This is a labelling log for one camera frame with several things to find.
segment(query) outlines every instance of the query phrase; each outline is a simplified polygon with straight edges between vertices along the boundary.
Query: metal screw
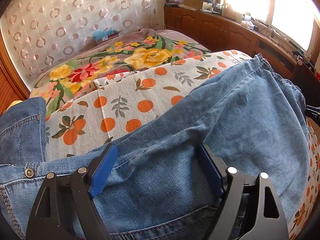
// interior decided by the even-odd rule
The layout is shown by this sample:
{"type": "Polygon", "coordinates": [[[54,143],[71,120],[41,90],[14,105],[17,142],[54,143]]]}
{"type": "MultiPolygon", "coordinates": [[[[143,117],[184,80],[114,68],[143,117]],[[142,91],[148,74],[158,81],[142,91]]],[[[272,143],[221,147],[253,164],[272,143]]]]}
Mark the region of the metal screw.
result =
{"type": "Polygon", "coordinates": [[[81,168],[78,169],[78,172],[80,174],[86,173],[87,172],[87,168],[86,167],[81,167],[81,168]]]}
{"type": "Polygon", "coordinates": [[[32,178],[34,175],[33,169],[31,168],[26,168],[24,174],[26,175],[27,178],[32,178]]]}
{"type": "Polygon", "coordinates": [[[228,172],[231,174],[236,174],[237,173],[237,169],[235,167],[229,167],[228,168],[228,172]]]}
{"type": "Polygon", "coordinates": [[[268,174],[266,174],[265,172],[260,173],[261,178],[263,179],[267,179],[269,178],[268,174]]]}
{"type": "Polygon", "coordinates": [[[47,174],[47,179],[52,179],[54,177],[54,173],[50,172],[47,174]]]}

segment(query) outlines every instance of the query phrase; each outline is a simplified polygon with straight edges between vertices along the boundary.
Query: jeans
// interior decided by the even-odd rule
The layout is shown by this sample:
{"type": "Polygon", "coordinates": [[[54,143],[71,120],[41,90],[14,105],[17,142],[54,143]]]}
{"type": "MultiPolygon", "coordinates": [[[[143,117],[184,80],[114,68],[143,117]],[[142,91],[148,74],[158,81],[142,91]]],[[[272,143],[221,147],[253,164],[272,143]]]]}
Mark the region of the jeans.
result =
{"type": "MultiPolygon", "coordinates": [[[[243,173],[268,173],[289,222],[307,181],[304,111],[299,88],[275,74],[258,55],[210,78],[161,117],[115,140],[118,159],[94,199],[112,238],[203,237],[219,199],[211,193],[195,155],[201,142],[243,173]]],[[[73,173],[105,148],[46,162],[44,112],[43,99],[32,98],[0,119],[0,206],[21,238],[46,174],[73,173]],[[30,179],[26,168],[34,172],[30,179]]],[[[242,206],[235,232],[243,211],[242,206]]],[[[75,231],[83,237],[73,214],[75,231]]]]}

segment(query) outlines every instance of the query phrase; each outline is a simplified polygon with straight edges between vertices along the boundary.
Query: cabinet door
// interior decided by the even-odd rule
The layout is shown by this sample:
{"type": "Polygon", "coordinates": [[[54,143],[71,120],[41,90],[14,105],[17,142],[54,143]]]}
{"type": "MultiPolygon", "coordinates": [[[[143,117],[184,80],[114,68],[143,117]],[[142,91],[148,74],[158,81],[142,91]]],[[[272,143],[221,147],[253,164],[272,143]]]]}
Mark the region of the cabinet door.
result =
{"type": "Polygon", "coordinates": [[[179,23],[177,26],[178,31],[198,41],[199,14],[193,11],[181,10],[178,15],[178,18],[179,18],[179,23]]]}
{"type": "Polygon", "coordinates": [[[211,15],[199,17],[199,42],[212,52],[224,49],[225,21],[211,15]]]}
{"type": "Polygon", "coordinates": [[[240,50],[249,56],[252,56],[258,40],[256,34],[234,23],[226,24],[223,38],[225,40],[225,49],[240,50]]]}
{"type": "Polygon", "coordinates": [[[177,31],[178,12],[176,8],[164,8],[164,23],[167,29],[177,31]]]}

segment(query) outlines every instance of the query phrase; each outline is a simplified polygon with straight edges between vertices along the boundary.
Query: window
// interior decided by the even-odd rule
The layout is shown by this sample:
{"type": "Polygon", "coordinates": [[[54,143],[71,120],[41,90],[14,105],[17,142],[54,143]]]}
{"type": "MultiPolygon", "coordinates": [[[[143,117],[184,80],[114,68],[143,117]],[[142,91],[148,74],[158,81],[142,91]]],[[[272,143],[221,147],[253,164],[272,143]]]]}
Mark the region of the window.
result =
{"type": "Polygon", "coordinates": [[[235,11],[250,12],[308,51],[314,15],[304,0],[226,0],[235,11]]]}

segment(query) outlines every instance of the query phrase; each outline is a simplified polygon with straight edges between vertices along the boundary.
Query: jeans button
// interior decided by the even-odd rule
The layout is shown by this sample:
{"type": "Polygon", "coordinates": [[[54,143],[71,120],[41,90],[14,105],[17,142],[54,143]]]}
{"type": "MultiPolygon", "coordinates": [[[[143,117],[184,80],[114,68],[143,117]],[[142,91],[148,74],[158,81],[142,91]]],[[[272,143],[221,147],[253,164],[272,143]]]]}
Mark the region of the jeans button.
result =
{"type": "Polygon", "coordinates": [[[26,175],[27,178],[32,178],[34,175],[33,169],[31,168],[26,168],[24,174],[26,175]]]}

